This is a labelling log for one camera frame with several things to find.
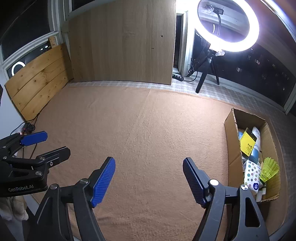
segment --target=blue gripper pad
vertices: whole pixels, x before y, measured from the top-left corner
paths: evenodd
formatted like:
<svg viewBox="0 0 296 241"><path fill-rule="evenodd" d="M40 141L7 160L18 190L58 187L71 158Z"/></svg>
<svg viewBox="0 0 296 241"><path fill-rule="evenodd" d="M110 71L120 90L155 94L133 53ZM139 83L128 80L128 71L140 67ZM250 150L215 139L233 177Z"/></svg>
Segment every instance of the blue gripper pad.
<svg viewBox="0 0 296 241"><path fill-rule="evenodd" d="M191 158L187 157L183 161L183 172L190 186L195 201L204 206L207 203L205 188L198 178L199 169L196 167Z"/></svg>
<svg viewBox="0 0 296 241"><path fill-rule="evenodd" d="M47 133L45 131L36 132L34 134L25 135L20 143L25 146L30 146L47 140Z"/></svg>
<svg viewBox="0 0 296 241"><path fill-rule="evenodd" d="M91 198L92 208L95 208L98 203L102 202L103 197L105 196L105 193L115 172L115 166L115 160L114 158L111 158L104 170L102 171L96 184L94 185L93 196Z"/></svg>

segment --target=screw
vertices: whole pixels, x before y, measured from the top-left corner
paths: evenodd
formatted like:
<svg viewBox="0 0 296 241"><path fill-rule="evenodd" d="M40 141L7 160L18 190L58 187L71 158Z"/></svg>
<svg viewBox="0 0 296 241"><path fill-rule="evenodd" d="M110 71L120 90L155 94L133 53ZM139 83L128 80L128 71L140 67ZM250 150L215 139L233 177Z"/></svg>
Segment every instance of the screw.
<svg viewBox="0 0 296 241"><path fill-rule="evenodd" d="M210 184L212 184L213 186L217 186L219 182L216 179L212 179L210 180Z"/></svg>
<svg viewBox="0 0 296 241"><path fill-rule="evenodd" d="M88 183L88 179L87 178L82 178L79 182L81 183L81 184L87 184Z"/></svg>
<svg viewBox="0 0 296 241"><path fill-rule="evenodd" d="M241 189L244 190L244 191L246 191L246 190L248 190L249 188L248 188L247 185L243 184L243 185L241 185Z"/></svg>
<svg viewBox="0 0 296 241"><path fill-rule="evenodd" d="M56 184L56 183L54 183L54 184L51 184L49 188L50 188L50 189L52 189L52 190L54 190L54 189L56 189L56 188L57 188L57 184Z"/></svg>

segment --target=shuttlecock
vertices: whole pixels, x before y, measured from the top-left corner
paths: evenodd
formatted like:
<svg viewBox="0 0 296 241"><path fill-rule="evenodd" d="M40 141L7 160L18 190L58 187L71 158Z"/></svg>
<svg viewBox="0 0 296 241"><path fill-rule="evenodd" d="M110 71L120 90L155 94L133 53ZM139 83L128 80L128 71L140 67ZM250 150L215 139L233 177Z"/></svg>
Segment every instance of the shuttlecock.
<svg viewBox="0 0 296 241"><path fill-rule="evenodd" d="M271 159L270 157L266 157L264 159L264 166L261 170L260 180L262 180L265 183L278 172L279 172L278 163L274 159Z"/></svg>

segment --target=cardboard box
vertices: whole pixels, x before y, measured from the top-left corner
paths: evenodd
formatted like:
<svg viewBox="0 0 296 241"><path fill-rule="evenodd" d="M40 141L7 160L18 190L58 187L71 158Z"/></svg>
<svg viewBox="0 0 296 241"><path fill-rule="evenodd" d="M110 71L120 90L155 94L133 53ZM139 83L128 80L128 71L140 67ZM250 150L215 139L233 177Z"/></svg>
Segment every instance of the cardboard box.
<svg viewBox="0 0 296 241"><path fill-rule="evenodd" d="M245 130L248 127L252 130L253 127L256 126L260 131L261 137L262 157L260 156L260 158L263 158L264 160L266 157L271 157L276 162L279 162L270 128L264 119L245 111L232 108L224 122L224 126L228 147L228 186L239 187L244 183L242 152L240 150L238 139L238 129ZM280 189L281 174L279 171L274 177L267 181L266 195L262 196L262 201L259 202L268 202L277 199L279 197Z"/></svg>

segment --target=light brown wood panel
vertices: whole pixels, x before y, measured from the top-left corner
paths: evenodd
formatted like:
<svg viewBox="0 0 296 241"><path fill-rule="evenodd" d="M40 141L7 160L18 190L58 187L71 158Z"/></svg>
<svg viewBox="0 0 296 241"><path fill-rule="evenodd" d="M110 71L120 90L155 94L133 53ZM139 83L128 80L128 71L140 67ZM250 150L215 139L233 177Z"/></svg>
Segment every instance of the light brown wood panel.
<svg viewBox="0 0 296 241"><path fill-rule="evenodd" d="M36 74L45 69L47 66L63 57L63 46L59 45L53 49L46 51L25 67L21 68L9 81L5 84L7 92L13 98L16 93L32 79Z"/></svg>
<svg viewBox="0 0 296 241"><path fill-rule="evenodd" d="M171 84L175 0L116 0L69 22L74 81Z"/></svg>
<svg viewBox="0 0 296 241"><path fill-rule="evenodd" d="M29 82L26 83L24 87L22 87L14 97L12 97L12 101L18 108L18 110L21 112L24 109L24 107L29 103L29 101L44 86L46 86L50 81L52 81L52 79L55 78L57 75L65 71L67 67L69 68L69 63L67 64L68 66L66 66L63 57L59 58L58 60L47 66L45 69L40 71L38 74L36 74L32 79L30 79Z"/></svg>
<svg viewBox="0 0 296 241"><path fill-rule="evenodd" d="M51 100L51 98L60 91L69 81L67 71L63 71L43 87L37 95L21 111L26 120L31 120L43 109L43 107Z"/></svg>

